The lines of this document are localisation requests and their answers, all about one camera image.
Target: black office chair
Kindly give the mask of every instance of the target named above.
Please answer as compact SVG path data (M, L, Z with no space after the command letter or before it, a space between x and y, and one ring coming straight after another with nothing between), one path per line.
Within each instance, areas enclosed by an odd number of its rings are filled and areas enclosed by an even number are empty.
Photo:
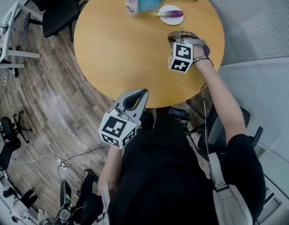
M12 124L11 120L7 117L3 117L0 120L3 129L1 135L5 143L2 152L0 153L0 171L4 171L8 168L12 153L21 147L21 141L18 139L17 134L20 134L26 143L30 142L25 138L23 131L32 132L32 129L21 126L21 114L23 114L23 111L19 112L18 120L16 120L17 115L13 115L15 124Z
M250 113L241 107L243 113L243 119L245 126L247 127L250 121ZM212 105L208 117L206 118L206 129L207 129L207 142L209 153L226 153L227 152L227 144L226 144L226 133L224 127L218 117L218 114L215 110L214 105ZM199 154L208 160L206 141L205 141L205 126L204 124L194 129L193 132L200 131L202 133L199 141L198 141L198 152ZM259 127L255 136L249 136L253 147L255 147L261 137L263 132L263 128Z
M86 3L84 1L81 6L79 0L31 0L39 8L45 11L42 22L31 19L28 13L23 25L23 30L28 31L29 24L42 25L43 35L48 38L57 35L59 31L68 27L70 41L73 42L72 22L76 20L80 14L80 7Z

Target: blue cloth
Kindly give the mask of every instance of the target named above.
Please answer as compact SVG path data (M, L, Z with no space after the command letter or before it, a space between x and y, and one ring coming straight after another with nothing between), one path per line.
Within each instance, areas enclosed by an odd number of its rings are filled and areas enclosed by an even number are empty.
M158 9L161 0L137 0L140 12L150 12Z

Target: round wooden table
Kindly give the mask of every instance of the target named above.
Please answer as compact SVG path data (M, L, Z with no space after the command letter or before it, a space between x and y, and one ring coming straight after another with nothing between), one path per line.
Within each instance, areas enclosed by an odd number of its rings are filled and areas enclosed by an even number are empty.
M116 100L139 88L149 90L147 108L165 107L196 95L203 77L195 66L188 73L168 69L172 31L190 31L206 41L216 70L224 54L221 21L208 0L167 0L184 12L177 26L163 23L155 12L130 18L124 0L89 0L75 29L77 62L88 81Z

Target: black t-shirt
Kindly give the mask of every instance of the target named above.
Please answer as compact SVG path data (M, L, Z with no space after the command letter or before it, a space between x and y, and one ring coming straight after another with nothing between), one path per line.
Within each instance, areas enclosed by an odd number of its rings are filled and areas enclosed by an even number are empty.
M213 183L185 136L177 140L143 131L125 149L121 180L108 209L111 225L218 224ZM234 136L221 163L226 183L236 185L255 222L265 181L248 136Z

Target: bottle label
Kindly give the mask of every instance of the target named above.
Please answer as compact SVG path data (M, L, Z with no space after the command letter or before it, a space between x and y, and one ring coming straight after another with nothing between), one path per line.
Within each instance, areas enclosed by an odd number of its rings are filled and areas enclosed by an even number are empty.
M137 13L137 3L134 4L126 4L128 13L130 14L134 14Z

